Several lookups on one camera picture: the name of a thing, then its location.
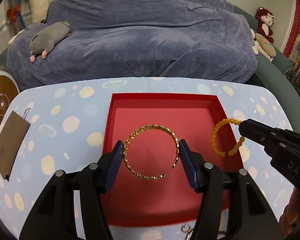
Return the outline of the gold hoop earring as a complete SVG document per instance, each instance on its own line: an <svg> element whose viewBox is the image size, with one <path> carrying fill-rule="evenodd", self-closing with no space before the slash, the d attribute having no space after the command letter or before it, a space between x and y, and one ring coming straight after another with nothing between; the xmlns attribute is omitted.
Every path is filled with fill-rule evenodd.
<svg viewBox="0 0 300 240"><path fill-rule="evenodd" d="M181 231L183 233L189 233L189 232L191 232L191 230L192 230L191 226L187 223L185 223L181 226Z"/></svg>

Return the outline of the blue planet print sheet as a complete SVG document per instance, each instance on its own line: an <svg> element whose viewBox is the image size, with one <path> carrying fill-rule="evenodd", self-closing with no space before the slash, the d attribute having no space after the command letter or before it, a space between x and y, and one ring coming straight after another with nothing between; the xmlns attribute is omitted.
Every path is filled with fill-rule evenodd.
<svg viewBox="0 0 300 240"><path fill-rule="evenodd" d="M79 171L101 155L106 117L113 93L196 93L217 95L226 117L248 118L294 130L276 97L267 89L212 80L130 77L60 83L21 92L10 104L31 126L21 143L9 181L0 175L0 219L18 239L31 207L58 169ZM293 185L270 166L263 147L246 140L240 147L243 166L261 188L277 219ZM185 239L187 222L152 228L111 226L114 239Z"/></svg>

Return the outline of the red shallow cardboard box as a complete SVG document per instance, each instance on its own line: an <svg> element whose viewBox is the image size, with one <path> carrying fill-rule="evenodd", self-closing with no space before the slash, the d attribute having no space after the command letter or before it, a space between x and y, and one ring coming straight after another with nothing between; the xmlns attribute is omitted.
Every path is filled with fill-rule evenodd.
<svg viewBox="0 0 300 240"><path fill-rule="evenodd" d="M236 172L243 167L240 154L219 157L211 146L212 130L225 118L215 95L115 93L110 101L103 152L110 152L139 127L157 124L184 139L205 161ZM114 186L101 197L110 225L163 226L197 218L202 195L190 187L167 133L153 129L138 135L128 148L128 162L131 169L122 164Z"/></svg>

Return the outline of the beige cookie plush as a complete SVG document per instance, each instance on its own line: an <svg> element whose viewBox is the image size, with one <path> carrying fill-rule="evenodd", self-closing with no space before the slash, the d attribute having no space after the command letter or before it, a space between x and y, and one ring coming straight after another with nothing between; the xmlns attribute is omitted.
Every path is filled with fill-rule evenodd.
<svg viewBox="0 0 300 240"><path fill-rule="evenodd" d="M255 33L255 47L257 51L270 62L276 56L276 50L273 45L261 34Z"/></svg>

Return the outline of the white plush toy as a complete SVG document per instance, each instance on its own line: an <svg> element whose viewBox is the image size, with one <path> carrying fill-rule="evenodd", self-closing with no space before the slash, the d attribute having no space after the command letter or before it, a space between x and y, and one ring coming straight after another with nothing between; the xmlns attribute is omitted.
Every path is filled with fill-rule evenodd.
<svg viewBox="0 0 300 240"><path fill-rule="evenodd" d="M258 41L255 38L255 32L254 32L254 30L253 29L250 29L250 30L251 30L251 34L252 34L252 37L253 37L253 40L254 40L254 45L252 46L252 49L253 49L255 55L258 55L259 54L259 51L258 51L259 43L258 43Z"/></svg>

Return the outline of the red monkey plush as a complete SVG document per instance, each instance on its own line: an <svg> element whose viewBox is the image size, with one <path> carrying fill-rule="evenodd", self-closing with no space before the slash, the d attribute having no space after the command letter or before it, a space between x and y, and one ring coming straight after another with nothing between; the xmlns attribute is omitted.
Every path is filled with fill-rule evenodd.
<svg viewBox="0 0 300 240"><path fill-rule="evenodd" d="M257 32L273 44L274 39L272 38L273 31L271 27L275 23L275 16L264 7L259 7L255 18L258 21Z"/></svg>

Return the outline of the grey plush mouse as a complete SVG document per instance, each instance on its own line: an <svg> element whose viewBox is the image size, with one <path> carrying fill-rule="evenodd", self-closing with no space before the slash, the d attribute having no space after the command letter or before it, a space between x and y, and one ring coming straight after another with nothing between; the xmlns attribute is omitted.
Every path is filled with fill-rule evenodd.
<svg viewBox="0 0 300 240"><path fill-rule="evenodd" d="M68 22L56 22L34 35L30 40L30 62L34 63L37 55L45 59L56 44L70 36L70 31Z"/></svg>

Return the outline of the purple-grey velvet blanket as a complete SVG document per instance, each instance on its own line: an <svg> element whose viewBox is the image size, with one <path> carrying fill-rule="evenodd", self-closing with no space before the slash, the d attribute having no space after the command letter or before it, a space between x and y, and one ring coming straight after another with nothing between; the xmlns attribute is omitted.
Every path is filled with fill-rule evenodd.
<svg viewBox="0 0 300 240"><path fill-rule="evenodd" d="M30 62L30 40L68 22L70 36ZM257 69L249 24L225 0L54 0L43 23L9 46L21 90L113 77L188 77L246 82Z"/></svg>

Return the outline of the green bed frame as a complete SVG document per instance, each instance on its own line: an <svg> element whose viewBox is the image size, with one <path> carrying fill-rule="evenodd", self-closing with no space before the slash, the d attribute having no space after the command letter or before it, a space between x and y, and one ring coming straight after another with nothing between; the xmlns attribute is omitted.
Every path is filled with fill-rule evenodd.
<svg viewBox="0 0 300 240"><path fill-rule="evenodd" d="M287 72L292 68L291 62L279 50L276 50L276 57L272 61L261 54L256 58L257 69L246 83L272 92L294 131L300 132L300 96L286 78Z"/></svg>

